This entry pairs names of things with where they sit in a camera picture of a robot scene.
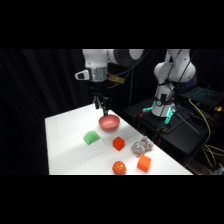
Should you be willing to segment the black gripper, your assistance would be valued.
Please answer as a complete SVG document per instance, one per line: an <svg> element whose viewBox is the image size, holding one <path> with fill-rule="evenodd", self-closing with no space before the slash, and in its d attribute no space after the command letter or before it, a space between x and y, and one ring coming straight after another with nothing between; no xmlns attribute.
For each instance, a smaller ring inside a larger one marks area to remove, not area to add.
<svg viewBox="0 0 224 224"><path fill-rule="evenodd" d="M107 84L105 82L92 82L91 92L95 108L99 109L101 106L100 101L102 101L103 116L108 116Z"/></svg>

